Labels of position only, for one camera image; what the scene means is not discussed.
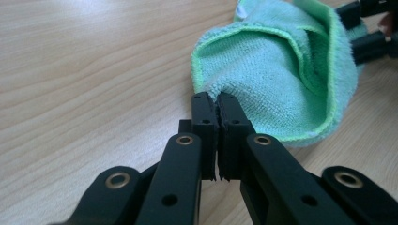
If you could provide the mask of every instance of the round hole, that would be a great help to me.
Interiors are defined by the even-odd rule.
[[[318,201],[316,200],[316,198],[314,198],[311,195],[304,195],[304,196],[301,197],[301,200],[304,203],[306,203],[306,204],[308,204],[310,206],[317,206],[318,205]]]
[[[193,138],[191,136],[181,136],[176,139],[176,142],[183,145],[188,145],[193,143]]]
[[[174,194],[166,195],[161,199],[161,203],[165,206],[173,206],[178,202],[178,197]]]
[[[108,176],[105,181],[105,185],[110,189],[118,189],[124,187],[130,181],[130,176],[125,172],[115,172]]]
[[[342,185],[349,188],[362,188],[363,182],[354,174],[349,172],[336,172],[334,178]]]
[[[256,136],[254,138],[254,141],[256,143],[258,143],[258,144],[261,144],[261,145],[269,145],[269,144],[271,144],[271,139],[269,137],[266,137],[266,136]]]

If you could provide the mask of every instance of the green microfiber cloth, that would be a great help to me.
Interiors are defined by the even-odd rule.
[[[254,128],[303,146],[337,128],[359,71],[334,9],[316,0],[247,0],[206,32],[191,56],[195,93],[235,95]]]

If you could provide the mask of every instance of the wooden table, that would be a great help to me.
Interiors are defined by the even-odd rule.
[[[99,173],[157,162],[191,118],[193,46],[235,4],[2,1],[0,224],[63,221]],[[351,167],[398,199],[397,62],[367,65],[339,130],[291,149],[307,170]],[[203,182],[201,224],[251,224],[238,184]]]

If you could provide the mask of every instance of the wood grain surface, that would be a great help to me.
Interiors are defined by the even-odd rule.
[[[191,118],[194,44],[235,5],[1,1],[0,224],[64,221],[99,173],[157,162]],[[366,20],[371,30],[379,18]],[[290,149],[307,170],[351,167],[398,199],[397,62],[368,64],[338,131]],[[238,185],[203,182],[201,224],[252,224]]]

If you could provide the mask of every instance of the light wood tabletop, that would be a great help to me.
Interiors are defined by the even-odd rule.
[[[64,221],[101,172],[159,161],[191,118],[193,47],[235,5],[1,1],[0,224]],[[389,58],[366,66],[337,132],[289,149],[305,169],[350,167],[398,199],[397,71]],[[252,224],[238,181],[203,182],[200,224]]]

